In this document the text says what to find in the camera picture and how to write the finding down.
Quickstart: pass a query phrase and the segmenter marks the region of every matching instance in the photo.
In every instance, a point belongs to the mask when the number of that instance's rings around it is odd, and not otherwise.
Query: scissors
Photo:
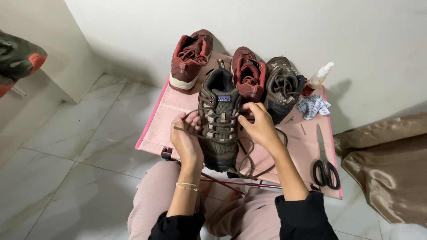
[[[336,169],[332,165],[332,163],[330,163],[328,161],[328,159],[326,158],[325,145],[323,144],[323,137],[322,137],[322,132],[320,131],[319,124],[317,124],[317,140],[319,141],[320,158],[319,158],[319,160],[317,160],[314,163],[314,166],[313,166],[314,181],[316,182],[317,185],[319,185],[321,187],[324,187],[327,185],[328,187],[330,187],[333,190],[338,190],[340,187],[338,172],[336,171]],[[322,182],[319,182],[319,180],[317,179],[317,168],[318,167],[320,168],[320,178],[322,179]],[[336,180],[335,186],[333,185],[331,172],[335,176],[335,180]]]

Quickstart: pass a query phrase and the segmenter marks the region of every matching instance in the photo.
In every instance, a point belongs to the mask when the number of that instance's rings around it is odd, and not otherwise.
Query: clear plastic bottle
[[[315,73],[305,85],[304,89],[302,90],[303,96],[309,96],[314,92],[314,90],[322,84],[322,82],[325,80],[328,73],[330,73],[330,69],[333,66],[333,62],[329,62],[326,64],[326,66],[323,66],[317,73]]]

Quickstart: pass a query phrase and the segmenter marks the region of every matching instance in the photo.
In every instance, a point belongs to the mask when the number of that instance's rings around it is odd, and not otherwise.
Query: pink folding table
[[[225,64],[225,68],[229,69],[231,57],[213,52],[208,64],[205,67],[202,67],[200,70],[196,86],[188,95],[179,93],[169,87],[169,77],[167,78],[153,112],[151,113],[150,119],[148,120],[147,125],[145,126],[144,131],[135,146],[135,149],[161,155],[164,158],[169,158],[170,160],[174,161],[176,161],[176,159],[180,159],[178,153],[174,150],[173,145],[169,140],[170,123],[179,113],[190,112],[194,109],[197,109],[199,103],[198,94],[201,84],[209,70],[218,68],[218,59],[222,59]],[[323,99],[326,100],[326,92],[324,87],[316,89],[314,94],[322,95]],[[295,117],[295,119],[285,124],[292,117]],[[326,157],[335,166],[336,169],[338,169],[338,166],[335,158],[329,115],[317,114],[312,121],[303,120],[302,117],[303,115],[294,108],[276,127],[286,133],[288,137],[287,148],[289,150],[289,154],[307,188],[309,190],[313,190],[315,189],[316,184],[313,179],[312,168],[314,162],[320,158],[319,144],[317,141],[317,124],[320,125],[322,130]],[[238,129],[239,137],[247,136],[245,130],[240,131],[240,127]],[[249,141],[243,140],[242,144],[246,150],[249,150],[251,147],[249,145]],[[245,154],[240,149],[237,156],[236,166],[239,166],[244,155]],[[254,175],[268,169],[274,163],[271,155],[258,143],[255,143],[254,151],[251,153],[251,157],[255,164],[255,170],[253,172]],[[249,173],[249,170],[249,163],[246,160],[242,165],[241,172],[243,174],[247,174]],[[229,186],[227,183],[259,187],[278,187],[268,184],[220,181],[204,173],[202,175],[211,181],[216,181],[233,190],[236,189]],[[280,183],[275,168],[258,177],[258,179],[276,184]],[[342,199],[341,188],[338,190],[332,190],[326,186],[319,187],[319,191],[323,192],[325,196]]]

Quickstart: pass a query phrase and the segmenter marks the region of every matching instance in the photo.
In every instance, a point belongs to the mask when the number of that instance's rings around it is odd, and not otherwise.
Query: foot
[[[234,200],[241,199],[242,194],[238,193],[236,191],[231,191],[231,193],[225,198],[225,200],[222,202],[222,205],[225,205],[227,203],[230,203]]]
[[[203,203],[205,203],[213,183],[214,182],[212,181],[200,181],[199,183],[200,199],[202,200]]]

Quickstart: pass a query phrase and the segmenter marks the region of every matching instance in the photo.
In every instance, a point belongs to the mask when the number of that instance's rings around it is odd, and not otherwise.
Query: hand
[[[170,142],[175,147],[179,157],[181,158],[182,169],[202,169],[203,167],[203,152],[200,148],[199,140],[196,136],[187,134],[186,132],[173,127],[182,128],[188,132],[195,133],[200,130],[200,126],[197,126],[200,117],[197,116],[197,112],[191,113],[185,121],[183,118],[186,114],[180,113],[170,124]]]
[[[261,144],[269,153],[284,148],[274,128],[273,120],[262,103],[249,102],[244,104],[241,110],[250,118],[255,118],[255,122],[250,123],[244,116],[238,117],[240,124],[253,140]]]

